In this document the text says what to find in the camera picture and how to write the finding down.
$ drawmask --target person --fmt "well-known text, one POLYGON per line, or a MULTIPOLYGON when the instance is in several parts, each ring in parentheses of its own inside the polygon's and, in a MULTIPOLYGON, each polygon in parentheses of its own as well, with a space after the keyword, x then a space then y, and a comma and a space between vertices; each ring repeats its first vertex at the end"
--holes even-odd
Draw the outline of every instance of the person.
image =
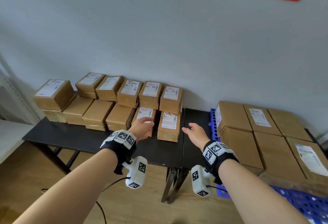
MULTIPOLYGON (((137 143, 147 137, 146 133, 153 126, 152 118, 143 117, 134 121, 128 131, 136 137, 137 143)), ((196 123, 189 126, 191 129, 182 128, 182 131, 203 151, 210 139, 196 123)), ((53 185, 14 224, 83 223, 117 163, 115 152, 100 150, 53 185)), ((218 174, 245 224, 308 224, 285 198, 235 160, 224 160, 218 174)))

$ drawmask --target wooden floor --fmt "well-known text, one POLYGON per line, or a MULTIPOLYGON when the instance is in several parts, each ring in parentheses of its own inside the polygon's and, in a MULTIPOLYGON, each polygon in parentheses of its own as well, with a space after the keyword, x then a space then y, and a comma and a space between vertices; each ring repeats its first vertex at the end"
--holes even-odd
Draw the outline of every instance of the wooden floor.
MULTIPOLYGON (((59 156, 67 162, 72 154, 73 151, 62 150, 59 156)), ((91 156, 80 153, 72 168, 91 156)), ((0 224, 12 223, 41 195, 42 188, 50 188, 63 176, 36 148, 23 143, 0 164, 0 224)), ((166 168, 150 165, 142 188, 129 189, 122 181, 103 192, 98 202, 105 211, 107 223, 170 224, 176 219, 184 220, 183 223, 243 223, 232 201, 217 197, 215 189, 207 198, 195 195, 190 174, 175 202, 161 203, 165 178, 166 168)), ((104 223, 97 205, 85 223, 104 223)))

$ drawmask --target white shipping label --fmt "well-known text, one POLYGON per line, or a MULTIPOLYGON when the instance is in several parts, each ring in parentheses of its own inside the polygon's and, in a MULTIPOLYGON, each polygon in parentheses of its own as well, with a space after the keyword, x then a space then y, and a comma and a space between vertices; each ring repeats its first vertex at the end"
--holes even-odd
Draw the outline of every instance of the white shipping label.
POLYGON ((220 112, 220 108, 219 108, 219 104, 217 105, 216 109, 215 109, 215 120, 216 120, 216 127, 219 127, 220 122, 222 121, 222 117, 221 117, 221 112, 220 112))
POLYGON ((147 82, 146 87, 142 95, 148 95, 148 96, 157 96, 159 88, 159 83, 158 82, 147 82))
POLYGON ((142 117, 152 117, 153 115, 153 110, 151 108, 140 108, 137 119, 140 119, 142 117))
POLYGON ((85 84, 85 85, 92 85, 101 76, 102 76, 102 74, 90 73, 86 77, 84 77, 81 81, 79 81, 78 83, 85 84))
POLYGON ((139 82, 127 80, 121 93, 135 95, 137 93, 138 86, 139 82))
POLYGON ((177 100, 179 95, 179 88, 167 86, 163 98, 177 100))
POLYGON ((252 114, 253 120, 259 126, 271 127, 265 115, 261 109, 249 108, 249 111, 252 114))
POLYGON ((301 160, 309 168, 311 172, 317 173, 322 176, 328 176, 328 171, 320 161, 317 154, 311 146, 304 146, 295 144, 301 160))
POLYGON ((169 129, 176 129, 176 120, 177 120, 177 116, 175 114, 164 112, 162 127, 169 128, 169 129))
POLYGON ((35 96, 52 96, 63 83, 64 80, 50 80, 35 94, 35 96))
POLYGON ((119 80, 119 76, 118 77, 108 77, 107 80, 104 82, 103 85, 101 85, 101 87, 99 89, 106 89, 106 90, 110 90, 113 89, 114 85, 117 83, 117 81, 119 80))

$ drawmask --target white wall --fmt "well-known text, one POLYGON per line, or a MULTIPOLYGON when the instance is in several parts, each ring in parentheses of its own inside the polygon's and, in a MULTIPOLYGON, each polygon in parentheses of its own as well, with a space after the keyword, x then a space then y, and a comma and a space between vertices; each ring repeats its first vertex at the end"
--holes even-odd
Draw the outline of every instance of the white wall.
POLYGON ((26 88, 89 71, 183 87, 328 129, 328 0, 0 0, 0 52, 26 88))

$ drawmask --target person's right arm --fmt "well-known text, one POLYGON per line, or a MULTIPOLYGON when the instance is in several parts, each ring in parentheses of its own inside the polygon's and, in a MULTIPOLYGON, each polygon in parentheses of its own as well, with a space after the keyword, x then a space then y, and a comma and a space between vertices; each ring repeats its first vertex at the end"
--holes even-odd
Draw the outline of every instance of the person's right arm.
MULTIPOLYGON (((183 132, 203 152, 210 139, 196 123, 189 126, 191 129, 183 127, 183 132)), ((245 224, 309 223, 284 197, 235 160, 225 160, 218 173, 245 224)))

